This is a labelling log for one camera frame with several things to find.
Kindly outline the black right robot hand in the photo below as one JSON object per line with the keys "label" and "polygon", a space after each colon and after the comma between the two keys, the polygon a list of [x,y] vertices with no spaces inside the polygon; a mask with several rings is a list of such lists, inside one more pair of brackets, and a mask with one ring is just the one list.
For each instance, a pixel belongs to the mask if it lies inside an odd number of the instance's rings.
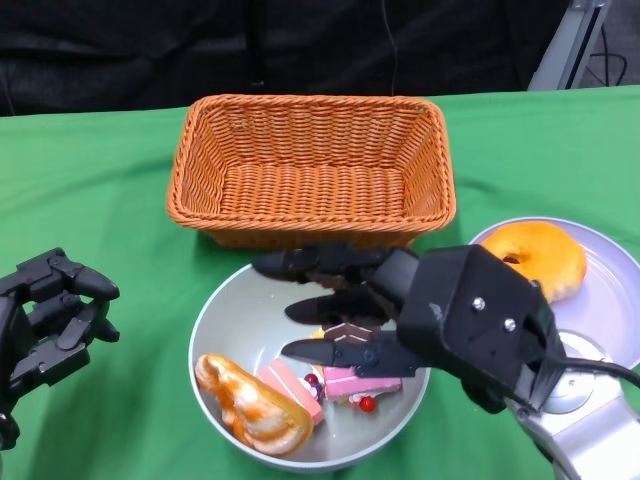
{"label": "black right robot hand", "polygon": [[[251,262],[266,278],[317,283],[333,291],[286,307],[285,314],[294,322],[365,328],[399,320],[418,264],[417,255],[406,249],[358,249],[346,243],[270,252]],[[401,344],[398,329],[374,331],[355,344],[326,337],[297,340],[282,347],[281,353],[323,367],[352,368],[360,378],[411,378],[429,366]]]}

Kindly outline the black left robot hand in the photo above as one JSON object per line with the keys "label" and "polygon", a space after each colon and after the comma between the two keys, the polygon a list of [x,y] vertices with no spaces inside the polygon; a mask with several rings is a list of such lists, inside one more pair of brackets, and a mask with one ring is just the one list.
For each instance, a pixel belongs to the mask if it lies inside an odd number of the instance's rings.
{"label": "black left robot hand", "polygon": [[107,319],[119,295],[110,279],[70,260],[60,247],[1,279],[2,450],[14,448],[20,435],[12,411],[21,397],[87,365],[94,340],[119,340]]}

